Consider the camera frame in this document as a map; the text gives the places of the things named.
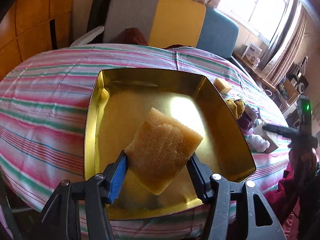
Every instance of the sponge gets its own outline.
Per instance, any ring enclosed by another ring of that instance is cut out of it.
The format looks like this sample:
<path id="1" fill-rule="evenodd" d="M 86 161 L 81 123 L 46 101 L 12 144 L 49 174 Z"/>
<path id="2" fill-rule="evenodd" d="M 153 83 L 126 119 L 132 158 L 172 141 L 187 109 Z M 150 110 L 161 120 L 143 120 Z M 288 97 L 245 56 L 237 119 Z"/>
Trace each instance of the sponge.
<path id="1" fill-rule="evenodd" d="M 227 94 L 232 89 L 231 84 L 223 78 L 216 78 L 213 81 L 213 85 L 221 94 Z"/>
<path id="2" fill-rule="evenodd" d="M 151 108 L 124 152 L 137 181 L 161 194 L 180 173 L 202 136 L 178 120 Z"/>

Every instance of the window sill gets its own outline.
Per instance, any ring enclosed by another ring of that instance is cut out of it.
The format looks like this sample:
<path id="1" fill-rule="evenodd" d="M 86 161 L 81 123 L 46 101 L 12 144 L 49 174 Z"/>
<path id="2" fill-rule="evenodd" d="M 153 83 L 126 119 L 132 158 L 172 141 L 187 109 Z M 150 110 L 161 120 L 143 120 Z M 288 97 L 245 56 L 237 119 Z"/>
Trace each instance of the window sill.
<path id="1" fill-rule="evenodd" d="M 241 19 L 237 15 L 233 14 L 232 12 L 225 12 L 225 11 L 218 9 L 218 8 L 216 10 L 218 12 L 224 14 L 225 16 L 231 18 L 232 20 L 239 22 L 243 27 L 245 27 L 253 35 L 257 36 L 258 39 L 261 40 L 267 46 L 270 45 L 270 42 L 261 33 L 259 33 L 257 30 L 255 30 L 248 22 L 244 21 L 243 19 Z"/>

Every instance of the yellow headboard panel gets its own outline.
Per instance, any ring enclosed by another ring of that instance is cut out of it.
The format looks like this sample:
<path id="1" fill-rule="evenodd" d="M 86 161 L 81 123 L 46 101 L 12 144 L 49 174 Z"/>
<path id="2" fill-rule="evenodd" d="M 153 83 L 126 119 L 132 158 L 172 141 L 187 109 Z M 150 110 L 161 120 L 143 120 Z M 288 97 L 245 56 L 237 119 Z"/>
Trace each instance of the yellow headboard panel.
<path id="1" fill-rule="evenodd" d="M 192 0 L 159 0 L 151 28 L 149 46 L 173 44 L 196 47 L 206 7 Z"/>

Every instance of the striped tablecloth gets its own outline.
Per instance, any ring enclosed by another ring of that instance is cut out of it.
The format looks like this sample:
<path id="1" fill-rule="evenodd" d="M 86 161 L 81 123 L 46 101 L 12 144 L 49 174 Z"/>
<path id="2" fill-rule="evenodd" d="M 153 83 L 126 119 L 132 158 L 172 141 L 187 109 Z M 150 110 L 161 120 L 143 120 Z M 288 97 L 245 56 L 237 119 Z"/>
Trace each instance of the striped tablecloth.
<path id="1" fill-rule="evenodd" d="M 89 44 L 48 51 L 22 62 L 0 82 L 0 167 L 7 185 L 41 211 L 63 179 L 83 180 L 84 128 L 90 95 L 101 69 L 166 68 L 228 80 L 228 97 L 241 94 L 267 122 L 287 125 L 275 103 L 228 61 L 199 49 L 173 50 L 122 44 Z M 288 141 L 271 154 L 252 153 L 251 176 L 263 192 L 274 189 L 288 160 Z M 112 221 L 120 239 L 180 239 L 197 236 L 204 205 L 156 219 Z M 81 229 L 86 232 L 84 208 Z"/>

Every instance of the white chair armrest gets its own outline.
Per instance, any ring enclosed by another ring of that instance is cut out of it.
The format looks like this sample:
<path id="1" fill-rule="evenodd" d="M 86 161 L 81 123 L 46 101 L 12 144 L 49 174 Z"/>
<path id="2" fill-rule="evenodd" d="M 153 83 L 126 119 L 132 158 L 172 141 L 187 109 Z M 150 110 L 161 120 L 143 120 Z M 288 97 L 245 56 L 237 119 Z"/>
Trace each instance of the white chair armrest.
<path id="1" fill-rule="evenodd" d="M 78 46 L 78 45 L 86 45 L 90 41 L 92 41 L 95 37 L 97 37 L 100 33 L 103 33 L 104 26 L 98 26 L 93 30 L 89 31 L 85 35 L 81 36 L 79 39 L 75 40 L 70 47 Z"/>

